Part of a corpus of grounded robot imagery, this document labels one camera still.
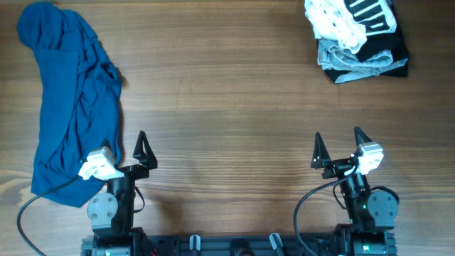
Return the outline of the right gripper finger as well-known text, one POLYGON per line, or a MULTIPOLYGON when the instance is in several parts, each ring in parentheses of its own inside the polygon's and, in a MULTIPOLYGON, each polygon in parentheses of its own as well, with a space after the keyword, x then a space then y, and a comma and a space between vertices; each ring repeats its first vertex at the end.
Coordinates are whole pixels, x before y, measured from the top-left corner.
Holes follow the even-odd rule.
POLYGON ((355 135, 355 142, 356 142, 357 146, 359 146, 360 144, 369 143, 372 141, 372 139, 369 138, 360 127, 354 127, 354 135, 355 135))
POLYGON ((323 142, 321 134, 315 133, 314 152, 311 160, 311 168, 322 169, 329 165, 331 161, 330 155, 323 142))

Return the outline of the blue t-shirt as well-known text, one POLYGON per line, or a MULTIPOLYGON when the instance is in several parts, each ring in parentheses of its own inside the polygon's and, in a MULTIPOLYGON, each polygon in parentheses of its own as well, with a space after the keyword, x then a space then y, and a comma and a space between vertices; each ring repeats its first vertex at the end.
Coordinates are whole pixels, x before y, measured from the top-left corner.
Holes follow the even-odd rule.
POLYGON ((90 151, 108 141, 121 156, 121 78, 96 33, 75 11, 30 4, 17 31, 33 51, 43 87, 31 191, 79 208, 103 186, 77 176, 90 151))

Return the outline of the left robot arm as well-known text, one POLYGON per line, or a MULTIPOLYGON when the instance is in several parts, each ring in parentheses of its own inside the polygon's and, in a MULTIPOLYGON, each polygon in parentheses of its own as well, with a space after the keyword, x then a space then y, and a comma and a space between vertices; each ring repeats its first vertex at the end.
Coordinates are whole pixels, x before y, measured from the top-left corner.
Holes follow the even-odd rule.
POLYGON ((133 226, 134 199, 142 194, 135 182, 148 178, 158 161, 149 146, 146 133, 140 131, 133 157, 138 164, 118 167, 116 156, 108 141, 93 149, 82 165, 79 175, 83 179, 95 178, 107 184, 107 191, 93 196, 87 207, 92 223, 93 239, 85 239, 82 256, 158 255, 159 251, 142 228, 133 226))

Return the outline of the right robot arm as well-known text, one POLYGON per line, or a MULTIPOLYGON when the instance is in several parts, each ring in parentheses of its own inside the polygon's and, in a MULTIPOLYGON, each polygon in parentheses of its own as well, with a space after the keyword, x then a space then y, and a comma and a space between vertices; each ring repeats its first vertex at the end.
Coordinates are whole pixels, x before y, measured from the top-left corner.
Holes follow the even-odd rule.
POLYGON ((382 147, 360 127, 354 128, 356 150, 345 159, 332 160, 321 135, 315 133, 311 168, 323 169, 324 179, 336 178, 349 224, 338 224, 331 234, 331 255, 396 255, 395 227, 399 196, 384 186, 371 187, 367 175, 379 167, 382 147))

